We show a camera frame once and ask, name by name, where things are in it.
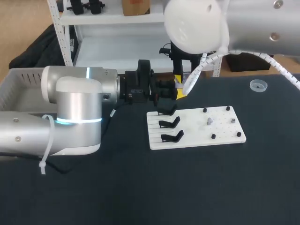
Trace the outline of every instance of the cardboard box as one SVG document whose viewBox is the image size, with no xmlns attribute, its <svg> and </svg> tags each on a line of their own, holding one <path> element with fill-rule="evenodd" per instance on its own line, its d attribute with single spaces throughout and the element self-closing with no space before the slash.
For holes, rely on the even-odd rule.
<svg viewBox="0 0 300 225">
<path fill-rule="evenodd" d="M 145 15 L 150 13 L 150 0 L 122 0 L 124 15 Z"/>
</svg>

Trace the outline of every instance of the dark table surface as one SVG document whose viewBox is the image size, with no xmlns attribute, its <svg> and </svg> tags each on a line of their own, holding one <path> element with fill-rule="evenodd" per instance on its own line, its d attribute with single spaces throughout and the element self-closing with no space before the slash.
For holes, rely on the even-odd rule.
<svg viewBox="0 0 300 225">
<path fill-rule="evenodd" d="M 99 151 L 38 162 L 0 162 L 3 225 L 300 224 L 300 92 L 282 76 L 202 79 L 179 109 L 232 105 L 244 144 L 149 149 L 152 103 L 114 115 Z"/>
</svg>

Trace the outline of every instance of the metal peg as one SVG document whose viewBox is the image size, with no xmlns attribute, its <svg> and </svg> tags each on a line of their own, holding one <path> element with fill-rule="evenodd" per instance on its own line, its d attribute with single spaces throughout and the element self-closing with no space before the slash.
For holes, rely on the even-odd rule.
<svg viewBox="0 0 300 225">
<path fill-rule="evenodd" d="M 213 119 L 211 117 L 208 118 L 207 120 L 207 125 L 211 125 L 213 123 Z"/>
</svg>

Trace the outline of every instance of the black clip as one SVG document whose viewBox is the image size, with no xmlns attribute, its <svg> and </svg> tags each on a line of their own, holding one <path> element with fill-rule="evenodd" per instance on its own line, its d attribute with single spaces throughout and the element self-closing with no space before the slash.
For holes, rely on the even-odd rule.
<svg viewBox="0 0 300 225">
<path fill-rule="evenodd" d="M 171 136 L 171 135 L 161 135 L 161 140 L 163 140 L 163 142 L 179 142 L 180 139 L 183 137 L 184 133 L 183 130 L 181 130 L 180 132 L 178 132 L 178 134 L 176 136 Z"/>
<path fill-rule="evenodd" d="M 180 117 L 178 116 L 178 117 L 176 117 L 176 119 L 174 120 L 173 123 L 170 123 L 170 122 L 167 122 L 167 121 L 164 121 L 164 120 L 160 120 L 158 122 L 158 124 L 159 124 L 159 128 L 161 128 L 161 127 L 175 128 L 178 125 L 179 122 L 180 122 Z"/>
<path fill-rule="evenodd" d="M 162 115 L 168 115 L 168 116 L 173 116 L 174 112 L 176 111 L 177 109 L 177 105 L 175 104 L 172 109 L 170 110 L 167 110 L 167 109 L 163 109 L 163 108 L 157 108 L 157 112 L 158 112 L 158 115 L 159 114 L 162 114 Z"/>
</svg>

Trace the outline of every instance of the yellow object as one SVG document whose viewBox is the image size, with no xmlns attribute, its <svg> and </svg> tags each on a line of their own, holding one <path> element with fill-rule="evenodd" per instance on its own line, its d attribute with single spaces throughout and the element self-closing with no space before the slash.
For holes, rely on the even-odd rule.
<svg viewBox="0 0 300 225">
<path fill-rule="evenodd" d="M 175 75 L 175 82 L 181 83 L 181 75 Z M 184 98 L 186 96 L 182 93 L 182 88 L 178 88 L 177 92 L 178 92 L 178 94 L 177 94 L 177 99 L 176 100 L 178 100 L 180 98 Z"/>
</svg>

